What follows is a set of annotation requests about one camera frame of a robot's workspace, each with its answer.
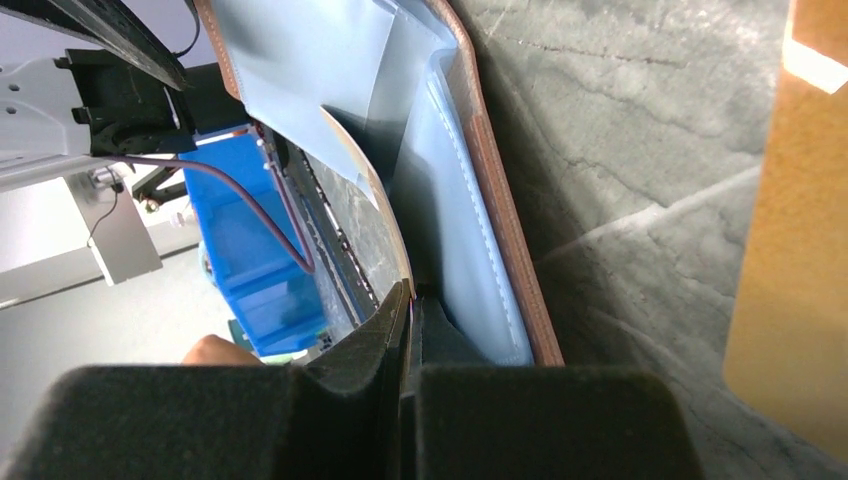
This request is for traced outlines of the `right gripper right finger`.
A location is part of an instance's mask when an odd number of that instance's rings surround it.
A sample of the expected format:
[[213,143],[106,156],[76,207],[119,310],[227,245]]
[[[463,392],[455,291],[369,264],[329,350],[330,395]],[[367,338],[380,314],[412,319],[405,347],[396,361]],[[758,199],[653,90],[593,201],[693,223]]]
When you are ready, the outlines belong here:
[[656,376],[618,367],[486,362],[420,297],[400,403],[403,479],[700,479],[680,407]]

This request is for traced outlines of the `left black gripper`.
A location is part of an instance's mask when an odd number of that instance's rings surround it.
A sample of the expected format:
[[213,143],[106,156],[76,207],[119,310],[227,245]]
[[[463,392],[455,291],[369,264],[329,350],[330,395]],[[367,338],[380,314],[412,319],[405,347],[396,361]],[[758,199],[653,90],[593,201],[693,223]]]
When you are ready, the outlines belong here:
[[249,123],[218,65],[185,71],[121,1],[1,0],[1,12],[112,53],[70,49],[54,61],[73,77],[81,100],[71,113],[89,127],[94,156],[189,152],[197,137]]

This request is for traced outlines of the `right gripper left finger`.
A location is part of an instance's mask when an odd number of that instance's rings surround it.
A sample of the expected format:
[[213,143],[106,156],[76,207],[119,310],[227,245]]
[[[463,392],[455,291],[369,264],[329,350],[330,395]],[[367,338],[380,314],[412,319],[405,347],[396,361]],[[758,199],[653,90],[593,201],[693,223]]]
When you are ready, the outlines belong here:
[[395,479],[411,289],[305,365],[92,366],[50,389],[5,479]]

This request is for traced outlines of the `single gold credit card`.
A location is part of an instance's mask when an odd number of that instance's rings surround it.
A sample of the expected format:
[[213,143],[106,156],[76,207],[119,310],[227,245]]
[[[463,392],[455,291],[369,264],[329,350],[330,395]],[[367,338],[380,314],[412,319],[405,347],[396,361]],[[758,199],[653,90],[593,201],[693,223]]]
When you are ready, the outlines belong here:
[[387,225],[389,239],[392,244],[392,251],[398,263],[401,280],[409,288],[411,301],[414,302],[418,295],[414,285],[414,276],[409,255],[396,216],[390,205],[388,195],[379,175],[367,155],[342,123],[338,121],[324,106],[320,107],[320,111],[327,124],[331,127],[341,144],[346,149],[347,154],[355,165],[358,173],[365,179],[366,184],[368,185],[369,192],[373,198],[371,203],[375,206],[376,210],[380,213],[382,219]]

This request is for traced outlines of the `brown leather card holder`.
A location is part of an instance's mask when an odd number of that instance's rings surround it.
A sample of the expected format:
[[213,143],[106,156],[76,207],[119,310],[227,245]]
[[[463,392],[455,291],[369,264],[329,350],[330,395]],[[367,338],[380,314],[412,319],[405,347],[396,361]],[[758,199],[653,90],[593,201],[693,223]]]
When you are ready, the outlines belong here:
[[199,1],[196,9],[227,92],[371,203],[320,107],[349,131],[388,195],[414,281],[436,285],[485,358],[563,364],[474,47],[448,2]]

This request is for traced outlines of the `person's bare forearm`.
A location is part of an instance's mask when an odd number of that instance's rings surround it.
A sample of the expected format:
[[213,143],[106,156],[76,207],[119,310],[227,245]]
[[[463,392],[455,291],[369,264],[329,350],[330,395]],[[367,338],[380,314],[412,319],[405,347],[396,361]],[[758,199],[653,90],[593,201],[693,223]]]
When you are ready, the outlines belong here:
[[202,366],[262,366],[254,354],[216,335],[206,335],[195,342],[181,363]]

